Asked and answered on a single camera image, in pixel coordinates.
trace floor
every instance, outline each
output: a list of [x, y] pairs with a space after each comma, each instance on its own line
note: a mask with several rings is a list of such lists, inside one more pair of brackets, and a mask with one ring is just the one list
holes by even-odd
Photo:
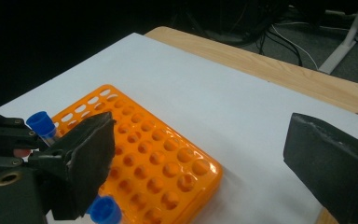
[[[74, 2], [61, 4], [60, 7], [37, 3], [29, 12], [29, 4], [25, 7], [17, 1], [9, 1], [12, 6], [8, 7], [7, 1], [0, 1], [0, 105], [56, 77], [130, 33], [144, 34], [155, 27], [171, 25], [197, 35], [193, 24], [181, 22], [181, 17], [172, 23], [173, 13], [183, 14], [180, 7], [180, 10], [168, 6], [143, 10], [147, 6], [134, 9], [110, 1], [99, 2], [97, 6], [94, 1], [89, 1], [85, 6], [76, 5], [76, 10], [73, 10], [74, 5], [71, 4]], [[91, 13], [93, 9], [98, 9], [98, 14]], [[265, 32], [266, 35], [239, 48], [298, 64], [294, 49], [282, 46], [288, 44], [276, 36], [278, 32], [307, 52], [297, 48], [302, 66], [317, 70], [316, 67], [345, 38], [345, 29], [351, 25], [351, 17], [341, 17], [345, 22], [339, 25], [339, 29], [333, 29], [337, 28], [337, 20], [325, 20], [324, 26], [329, 28], [315, 28], [304, 23], [301, 15], [290, 9], [276, 21], [273, 28], [269, 28], [270, 33]], [[206, 32], [213, 36], [213, 31]], [[238, 38], [235, 33], [219, 35], [215, 39]], [[358, 43], [331, 76], [358, 82]]]

